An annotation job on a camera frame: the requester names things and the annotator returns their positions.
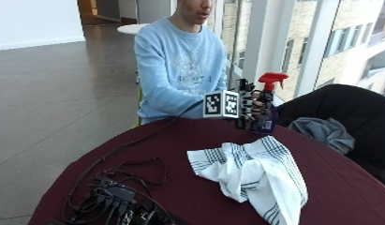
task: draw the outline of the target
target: building exterior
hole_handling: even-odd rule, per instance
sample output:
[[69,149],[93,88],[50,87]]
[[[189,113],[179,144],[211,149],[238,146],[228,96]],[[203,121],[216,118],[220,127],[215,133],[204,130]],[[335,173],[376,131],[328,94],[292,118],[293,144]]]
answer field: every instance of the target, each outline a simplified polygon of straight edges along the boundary
[[[284,82],[284,88],[276,89],[276,95],[284,101],[296,97],[296,87],[301,79],[300,65],[309,44],[315,14],[320,7],[317,2],[296,0],[293,3],[283,66],[279,69],[289,75],[289,79]],[[251,6],[251,1],[224,0],[220,36],[228,59],[234,60],[236,74],[243,70]],[[344,83],[382,94],[385,90],[385,0],[340,0],[329,33],[315,89],[329,83]]]

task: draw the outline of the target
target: black chair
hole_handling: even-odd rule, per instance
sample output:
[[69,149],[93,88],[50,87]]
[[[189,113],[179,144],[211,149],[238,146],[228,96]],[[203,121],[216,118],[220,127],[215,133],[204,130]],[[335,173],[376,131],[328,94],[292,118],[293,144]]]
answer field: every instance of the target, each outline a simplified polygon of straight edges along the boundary
[[385,185],[385,97],[364,88],[331,84],[278,107],[278,124],[299,117],[332,117],[355,138],[345,156]]

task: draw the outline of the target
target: round table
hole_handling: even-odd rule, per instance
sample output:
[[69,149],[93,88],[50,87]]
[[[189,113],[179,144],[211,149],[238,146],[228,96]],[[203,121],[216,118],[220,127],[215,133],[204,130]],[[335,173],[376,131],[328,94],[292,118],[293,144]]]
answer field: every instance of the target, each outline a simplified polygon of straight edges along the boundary
[[146,25],[147,23],[123,25],[117,28],[117,31],[123,34],[135,35],[138,34],[139,29]]
[[[61,220],[65,198],[80,174],[114,148],[154,133],[169,119],[137,127],[76,160],[61,173],[38,203],[29,225],[46,219]],[[252,143],[263,135],[234,128],[234,122],[211,119],[177,119],[147,140],[122,148],[98,162],[73,194],[77,203],[89,190],[90,177],[125,161],[161,158],[169,181],[151,187],[151,196],[165,209],[189,224],[267,225],[248,202],[224,197],[219,185],[192,173],[187,151],[220,147],[222,143]],[[385,225],[385,187],[344,156],[304,135],[276,127],[274,137],[293,156],[308,189],[308,202],[301,208],[300,225]],[[151,168],[139,168],[151,179]]]

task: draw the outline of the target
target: person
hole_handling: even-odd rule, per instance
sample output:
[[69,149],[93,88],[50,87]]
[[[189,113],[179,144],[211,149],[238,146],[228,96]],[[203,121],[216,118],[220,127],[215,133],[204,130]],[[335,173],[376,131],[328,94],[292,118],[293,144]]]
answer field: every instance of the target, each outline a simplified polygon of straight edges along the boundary
[[[224,90],[226,49],[203,25],[214,0],[177,0],[170,18],[146,25],[134,38],[142,124],[185,112],[204,93]],[[182,117],[203,117],[202,104]]]

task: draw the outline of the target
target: dish towel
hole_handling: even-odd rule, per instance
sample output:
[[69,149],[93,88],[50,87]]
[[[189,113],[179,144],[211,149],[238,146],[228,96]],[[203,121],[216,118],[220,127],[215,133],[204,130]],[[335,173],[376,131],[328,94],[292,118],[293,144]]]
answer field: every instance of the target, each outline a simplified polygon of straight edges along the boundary
[[307,188],[285,146],[266,136],[252,143],[189,151],[192,171],[219,183],[223,194],[243,203],[271,225],[297,225]]

